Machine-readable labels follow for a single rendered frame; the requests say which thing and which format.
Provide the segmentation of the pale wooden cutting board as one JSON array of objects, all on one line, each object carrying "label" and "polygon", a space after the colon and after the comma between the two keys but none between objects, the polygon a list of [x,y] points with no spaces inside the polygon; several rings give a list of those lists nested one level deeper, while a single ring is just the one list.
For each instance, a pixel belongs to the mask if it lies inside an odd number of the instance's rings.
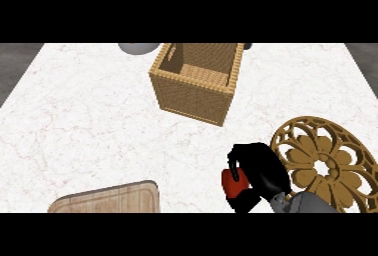
[{"label": "pale wooden cutting board", "polygon": [[60,197],[48,213],[156,213],[159,191],[152,180],[132,182]]}]

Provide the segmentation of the tan wicker basket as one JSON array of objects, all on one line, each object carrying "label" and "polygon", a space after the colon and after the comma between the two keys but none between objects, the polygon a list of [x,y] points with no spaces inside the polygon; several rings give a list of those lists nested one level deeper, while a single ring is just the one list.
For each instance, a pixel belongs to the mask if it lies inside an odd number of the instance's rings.
[{"label": "tan wicker basket", "polygon": [[243,43],[163,43],[149,77],[159,108],[222,126]]}]

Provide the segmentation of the grey round bowl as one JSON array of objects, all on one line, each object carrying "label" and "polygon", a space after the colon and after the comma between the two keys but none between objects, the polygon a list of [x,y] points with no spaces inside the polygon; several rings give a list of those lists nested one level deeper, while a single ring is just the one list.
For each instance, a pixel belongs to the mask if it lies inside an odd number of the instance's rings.
[{"label": "grey round bowl", "polygon": [[119,49],[129,55],[144,55],[152,52],[159,44],[157,43],[119,43]]}]

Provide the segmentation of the gold ornate round placemat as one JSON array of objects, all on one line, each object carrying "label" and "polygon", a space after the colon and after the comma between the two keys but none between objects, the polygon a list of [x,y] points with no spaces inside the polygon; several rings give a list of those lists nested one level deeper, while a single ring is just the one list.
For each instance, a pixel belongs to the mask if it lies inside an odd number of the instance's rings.
[{"label": "gold ornate round placemat", "polygon": [[361,213],[378,213],[378,162],[338,124],[312,116],[290,119],[274,132],[270,148],[301,191],[341,213],[352,204]]}]

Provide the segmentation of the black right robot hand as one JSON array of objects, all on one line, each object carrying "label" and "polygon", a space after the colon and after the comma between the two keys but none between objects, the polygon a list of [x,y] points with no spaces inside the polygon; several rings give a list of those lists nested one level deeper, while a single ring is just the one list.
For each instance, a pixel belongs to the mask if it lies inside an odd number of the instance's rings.
[{"label": "black right robot hand", "polygon": [[284,166],[264,143],[234,144],[227,154],[228,170],[234,180],[239,180],[236,168],[240,168],[249,182],[234,199],[225,197],[230,208],[236,213],[248,213],[264,199],[290,193],[290,182]]}]

